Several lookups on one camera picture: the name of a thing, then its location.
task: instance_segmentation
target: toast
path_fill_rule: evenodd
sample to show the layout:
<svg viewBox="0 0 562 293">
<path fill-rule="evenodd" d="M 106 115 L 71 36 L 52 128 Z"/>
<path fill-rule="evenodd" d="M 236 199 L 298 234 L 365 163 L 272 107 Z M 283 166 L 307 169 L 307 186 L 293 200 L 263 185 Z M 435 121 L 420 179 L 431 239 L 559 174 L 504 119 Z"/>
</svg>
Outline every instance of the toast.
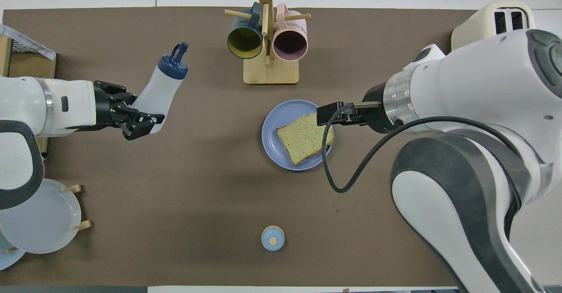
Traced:
<svg viewBox="0 0 562 293">
<path fill-rule="evenodd" d="M 291 162 L 299 165 L 307 158 L 322 150 L 322 136 L 326 127 L 317 125 L 317 114 L 301 116 L 287 126 L 277 128 L 277 135 L 283 142 Z M 330 127 L 326 145 L 334 141 L 334 131 Z"/>
</svg>

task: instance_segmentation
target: brown table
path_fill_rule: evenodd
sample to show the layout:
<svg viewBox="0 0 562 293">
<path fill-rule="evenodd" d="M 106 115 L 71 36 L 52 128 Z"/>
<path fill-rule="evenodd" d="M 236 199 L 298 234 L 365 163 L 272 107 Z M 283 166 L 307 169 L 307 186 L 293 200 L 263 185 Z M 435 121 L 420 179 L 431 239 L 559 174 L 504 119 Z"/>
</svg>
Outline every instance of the brown table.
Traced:
<svg viewBox="0 0 562 293">
<path fill-rule="evenodd" d="M 2 285 L 452 285 L 434 253 L 402 221 L 389 172 L 402 135 L 387 144 L 344 195 L 318 166 L 275 165 L 261 126 L 275 105 L 359 101 L 430 43 L 450 49 L 472 11 L 299 9 L 310 49 L 293 86 L 248 86 L 225 46 L 223 7 L 5 11 L 4 23 L 58 52 L 57 77 L 103 80 L 138 94 L 156 62 L 186 41 L 188 76 L 167 123 L 126 141 L 119 130 L 54 138 L 46 177 L 81 183 L 93 227 L 63 249 L 27 253 L 0 273 Z M 329 155 L 336 181 L 349 179 L 382 135 L 335 127 Z M 287 235 L 261 247 L 269 225 Z"/>
</svg>

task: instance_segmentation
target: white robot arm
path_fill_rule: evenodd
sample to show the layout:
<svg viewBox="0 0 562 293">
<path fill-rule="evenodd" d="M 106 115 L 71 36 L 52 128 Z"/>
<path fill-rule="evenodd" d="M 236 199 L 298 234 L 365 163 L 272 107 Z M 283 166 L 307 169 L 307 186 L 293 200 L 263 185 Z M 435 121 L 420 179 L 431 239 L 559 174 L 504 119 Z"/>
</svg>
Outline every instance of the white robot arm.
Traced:
<svg viewBox="0 0 562 293">
<path fill-rule="evenodd" d="M 0 77 L 0 210 L 26 201 L 40 186 L 35 137 L 118 127 L 133 140 L 159 131 L 187 74 L 186 51 L 181 43 L 162 56 L 138 97 L 103 81 Z"/>
<path fill-rule="evenodd" d="M 562 170 L 562 41 L 537 29 L 490 37 L 445 56 L 426 47 L 356 105 L 318 109 L 318 124 L 389 133 L 443 131 L 406 144 L 392 198 L 441 258 L 462 292 L 544 289 L 508 239 L 517 211 L 558 185 Z"/>
</svg>

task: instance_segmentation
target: small blue round object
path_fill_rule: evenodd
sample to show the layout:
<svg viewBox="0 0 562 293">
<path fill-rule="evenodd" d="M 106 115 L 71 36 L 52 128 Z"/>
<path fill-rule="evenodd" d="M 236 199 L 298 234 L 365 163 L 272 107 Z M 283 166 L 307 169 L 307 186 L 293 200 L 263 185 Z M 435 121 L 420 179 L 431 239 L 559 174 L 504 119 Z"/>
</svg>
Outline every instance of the small blue round object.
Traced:
<svg viewBox="0 0 562 293">
<path fill-rule="evenodd" d="M 289 125 L 297 118 L 317 112 L 318 105 L 311 101 L 305 100 L 289 100 L 274 107 L 265 117 L 263 127 L 261 128 L 261 143 L 265 149 L 265 153 L 277 165 L 292 171 L 303 171 L 311 169 L 322 163 L 322 153 L 306 159 L 305 161 L 294 166 L 291 158 L 287 153 L 287 149 L 283 146 L 283 142 L 277 135 L 276 129 Z M 331 151 L 331 145 L 327 147 L 326 154 Z"/>
<path fill-rule="evenodd" d="M 261 233 L 261 244 L 269 251 L 277 251 L 285 244 L 285 233 L 277 226 L 269 226 Z"/>
</svg>

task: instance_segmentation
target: black cable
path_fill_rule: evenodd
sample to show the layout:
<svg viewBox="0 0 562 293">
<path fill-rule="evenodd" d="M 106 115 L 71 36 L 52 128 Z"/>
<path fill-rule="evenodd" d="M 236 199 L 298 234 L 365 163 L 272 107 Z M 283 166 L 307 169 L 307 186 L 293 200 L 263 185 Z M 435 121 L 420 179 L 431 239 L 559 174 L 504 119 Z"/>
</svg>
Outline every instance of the black cable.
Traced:
<svg viewBox="0 0 562 293">
<path fill-rule="evenodd" d="M 328 138 L 328 131 L 329 131 L 331 125 L 333 124 L 333 122 L 335 121 L 336 116 L 341 114 L 346 109 L 353 109 L 353 103 L 349 103 L 347 105 L 344 105 L 343 107 L 338 109 L 335 113 L 333 113 L 333 115 L 330 117 L 330 119 L 329 119 L 329 121 L 326 125 L 326 128 L 324 130 L 324 136 L 322 137 L 322 163 L 324 165 L 326 177 L 328 177 L 328 182 L 330 183 L 331 188 L 334 189 L 334 191 L 336 191 L 337 193 L 345 193 L 345 192 L 349 191 L 349 189 L 353 186 L 355 181 L 357 181 L 357 179 L 358 179 L 359 175 L 361 174 L 361 172 L 363 171 L 363 169 L 365 169 L 365 166 L 367 165 L 367 163 L 371 160 L 371 158 L 373 158 L 373 155 L 379 149 L 381 149 L 382 145 L 386 144 L 387 141 L 389 141 L 392 137 L 398 135 L 402 131 L 404 131 L 406 129 L 409 129 L 411 127 L 417 126 L 417 125 L 424 124 L 424 123 L 433 123 L 433 122 L 463 123 L 463 124 L 466 124 L 466 125 L 470 125 L 472 127 L 476 127 L 476 128 L 485 130 L 486 132 L 488 132 L 488 133 L 494 135 L 495 137 L 497 137 L 497 139 L 499 139 L 502 143 L 504 143 L 504 145 L 506 145 L 510 150 L 512 150 L 518 157 L 521 157 L 521 155 L 519 154 L 519 151 L 517 150 L 515 145 L 513 145 L 513 143 L 507 137 L 505 137 L 502 133 L 500 133 L 496 129 L 494 129 L 494 128 L 492 128 L 492 127 L 490 127 L 490 126 L 488 126 L 484 123 L 480 123 L 480 122 L 474 121 L 472 119 L 465 119 L 463 117 L 455 117 L 455 116 L 425 117 L 423 119 L 416 119 L 415 121 L 406 123 L 404 125 L 400 125 L 396 129 L 394 129 L 390 133 L 388 133 L 385 137 L 383 137 L 376 145 L 374 145 L 374 147 L 372 147 L 372 149 L 369 151 L 369 153 L 367 153 L 365 158 L 363 158 L 363 161 L 361 161 L 361 163 L 357 167 L 357 170 L 355 170 L 355 173 L 353 173 L 353 176 L 351 177 L 349 182 L 345 185 L 345 187 L 339 188 L 339 187 L 337 187 L 337 185 L 335 185 L 335 182 L 334 182 L 334 180 L 333 180 L 333 178 L 331 177 L 331 174 L 330 174 L 330 169 L 328 168 L 328 159 L 326 158 L 326 140 Z"/>
</svg>

